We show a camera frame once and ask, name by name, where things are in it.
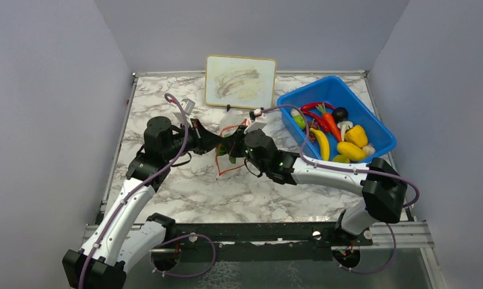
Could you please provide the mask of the clear orange-zip plastic bag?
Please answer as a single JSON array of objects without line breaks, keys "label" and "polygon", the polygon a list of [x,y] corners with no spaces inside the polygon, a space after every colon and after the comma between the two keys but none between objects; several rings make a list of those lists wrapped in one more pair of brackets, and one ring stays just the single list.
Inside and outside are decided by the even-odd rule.
[{"label": "clear orange-zip plastic bag", "polygon": [[218,134],[227,140],[219,144],[215,149],[215,165],[218,170],[217,178],[244,166],[242,158],[230,156],[234,143],[233,135],[237,132],[240,125],[247,125],[246,116],[241,111],[234,109],[227,111],[220,120]]}]

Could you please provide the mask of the orange carrot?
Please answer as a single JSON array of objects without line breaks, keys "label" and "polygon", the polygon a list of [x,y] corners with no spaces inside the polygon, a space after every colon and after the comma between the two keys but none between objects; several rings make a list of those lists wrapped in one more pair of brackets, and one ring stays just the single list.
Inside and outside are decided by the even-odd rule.
[{"label": "orange carrot", "polygon": [[327,110],[321,107],[318,107],[317,110],[321,112],[321,117],[325,120],[327,125],[330,127],[331,133],[333,134],[334,138],[338,142],[341,142],[340,130],[337,127],[337,123],[334,121],[331,113],[329,113]]}]

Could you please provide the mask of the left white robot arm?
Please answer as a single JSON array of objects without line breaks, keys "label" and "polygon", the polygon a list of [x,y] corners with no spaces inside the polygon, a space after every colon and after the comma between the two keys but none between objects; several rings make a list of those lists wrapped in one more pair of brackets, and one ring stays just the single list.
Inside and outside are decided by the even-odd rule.
[{"label": "left white robot arm", "polygon": [[80,250],[68,250],[63,267],[72,288],[122,288],[127,273],[154,247],[177,248],[183,239],[174,219],[151,215],[132,237],[137,216],[154,196],[184,153],[203,155],[216,148],[222,137],[203,127],[198,119],[174,126],[166,117],[147,123],[144,144],[131,161],[122,189],[111,211]]}]

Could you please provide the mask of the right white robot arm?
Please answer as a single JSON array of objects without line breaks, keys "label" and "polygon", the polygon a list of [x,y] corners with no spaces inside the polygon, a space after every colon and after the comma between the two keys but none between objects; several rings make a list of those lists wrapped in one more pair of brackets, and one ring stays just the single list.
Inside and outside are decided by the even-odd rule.
[{"label": "right white robot arm", "polygon": [[357,205],[340,215],[333,229],[339,244],[350,244],[374,223],[400,221],[407,184],[381,158],[357,164],[316,160],[278,149],[260,129],[247,134],[236,132],[221,144],[229,156],[245,158],[260,174],[278,184],[323,185],[361,196]]}]

